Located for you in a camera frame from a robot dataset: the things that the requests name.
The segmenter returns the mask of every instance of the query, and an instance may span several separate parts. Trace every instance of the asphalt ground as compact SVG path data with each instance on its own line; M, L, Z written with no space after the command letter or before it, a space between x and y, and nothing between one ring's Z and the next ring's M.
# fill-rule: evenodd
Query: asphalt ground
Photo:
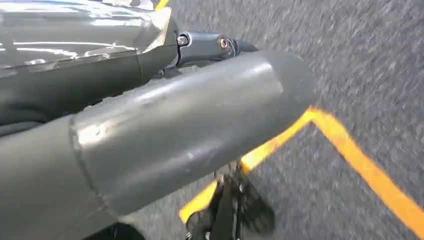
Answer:
M423 1L171 0L169 6L181 29L300 56L318 83L316 107L335 115L424 208ZM136 224L146 239L184 239L178 210L211 179L138 211ZM277 215L274 234L263 239L418 239L313 124L250 179Z

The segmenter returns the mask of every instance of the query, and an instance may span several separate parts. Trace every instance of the gray pavement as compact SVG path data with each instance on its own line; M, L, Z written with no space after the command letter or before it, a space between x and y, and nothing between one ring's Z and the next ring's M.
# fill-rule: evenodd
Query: gray pavement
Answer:
M336 115L424 207L423 1L171 0L170 6L182 29L300 56L316 76L317 106ZM278 216L265 239L417 239L312 124L250 177ZM183 239L178 209L210 179L136 213L146 238Z

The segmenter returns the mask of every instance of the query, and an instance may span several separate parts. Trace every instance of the metal bracket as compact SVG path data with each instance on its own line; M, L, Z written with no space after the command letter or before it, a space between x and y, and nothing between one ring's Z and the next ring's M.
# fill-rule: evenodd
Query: metal bracket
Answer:
M237 55L234 41L219 33L182 31L177 36L177 67L203 61L221 61Z

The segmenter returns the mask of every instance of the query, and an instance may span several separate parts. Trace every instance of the yellow painted line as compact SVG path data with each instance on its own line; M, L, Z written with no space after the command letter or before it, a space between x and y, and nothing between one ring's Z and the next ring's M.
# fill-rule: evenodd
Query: yellow painted line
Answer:
M383 203L420 239L424 240L424 210L406 195L390 177L366 156L334 116L319 109L313 122L338 152L368 183Z
M164 7L167 6L167 4L168 4L169 1L170 0L160 0L160 2L157 4L157 6L154 9L155 10L161 10L161 9L163 9Z
M256 168L265 159L267 159L267 157L269 157L279 147L281 147L285 142L287 142L287 140L289 140L299 130L301 130L305 125L307 125L312 120L313 116L315 116L314 112L311 113L310 111L306 111L293 125L287 128L283 133L244 155L240 160L243 172L247 174L252 169Z
M181 221L186 224L189 220L189 217L200 210L205 209L214 195L215 189L217 188L217 181L213 181L205 189L203 189L199 194L197 194L193 200L187 203L183 208L179 210L179 218Z
M286 131L255 148L241 158L241 166L245 173L261 164L273 154L288 139L313 121L327 139L335 146L344 159L358 172L377 194L383 203L412 231L419 239L424 240L424 210L414 200L406 195L390 177L366 156L349 136L348 131L334 116L322 110L308 109ZM183 223L189 216L206 208L216 188L213 182L180 211Z

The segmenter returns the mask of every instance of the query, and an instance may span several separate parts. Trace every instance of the hex bolt head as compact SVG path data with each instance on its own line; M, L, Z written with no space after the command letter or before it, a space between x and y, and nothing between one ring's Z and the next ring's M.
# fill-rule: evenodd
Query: hex bolt head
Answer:
M218 46L221 50L227 51L228 50L228 39L224 36L218 37Z
M176 38L176 43L178 46L185 46L189 44L189 39L185 35L180 35Z

